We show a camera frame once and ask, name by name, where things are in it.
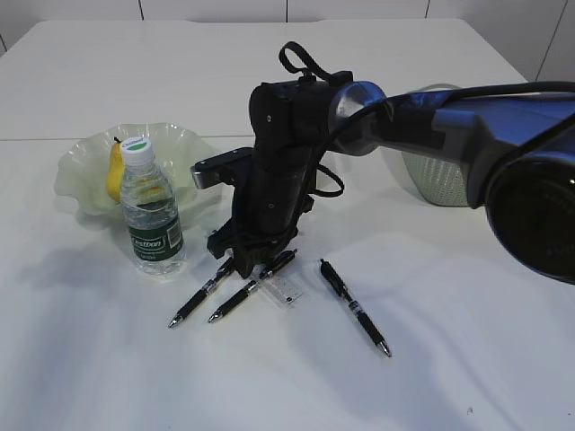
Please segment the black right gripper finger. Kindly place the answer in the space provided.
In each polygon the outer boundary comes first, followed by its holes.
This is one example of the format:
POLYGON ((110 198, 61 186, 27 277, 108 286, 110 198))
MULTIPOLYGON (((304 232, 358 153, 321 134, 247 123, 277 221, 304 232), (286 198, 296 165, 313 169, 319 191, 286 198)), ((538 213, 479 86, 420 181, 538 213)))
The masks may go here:
POLYGON ((234 252, 236 237, 231 226, 222 226, 214 231, 207 242, 207 249, 215 259, 221 259, 227 251, 234 252))
POLYGON ((236 245, 235 271, 241 278, 247 278, 251 275, 255 266, 271 262, 286 247, 286 244, 236 245))

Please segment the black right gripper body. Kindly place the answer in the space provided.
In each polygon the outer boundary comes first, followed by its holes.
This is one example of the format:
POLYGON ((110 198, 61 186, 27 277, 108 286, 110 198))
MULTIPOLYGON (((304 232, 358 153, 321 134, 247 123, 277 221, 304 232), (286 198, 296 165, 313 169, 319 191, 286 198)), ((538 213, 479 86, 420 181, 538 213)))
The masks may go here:
POLYGON ((316 80, 262 83, 250 96, 255 143, 247 170, 234 191, 229 247, 236 256, 273 256, 297 233, 299 217, 322 190, 316 174, 341 179, 321 165, 321 145, 330 134, 332 105, 340 87, 316 80))

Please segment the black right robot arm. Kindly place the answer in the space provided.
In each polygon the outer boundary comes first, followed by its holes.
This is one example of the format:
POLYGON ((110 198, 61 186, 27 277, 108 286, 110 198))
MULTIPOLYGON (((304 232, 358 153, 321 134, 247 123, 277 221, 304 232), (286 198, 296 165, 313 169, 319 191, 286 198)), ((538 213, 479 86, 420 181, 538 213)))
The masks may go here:
POLYGON ((283 251, 320 195, 328 152, 363 156, 380 146, 454 164, 464 199, 482 207, 516 260, 574 280, 574 86, 495 85, 384 96, 370 82, 263 83, 249 101, 254 145, 194 168, 206 188, 234 187, 230 219, 208 237, 243 277, 283 251))

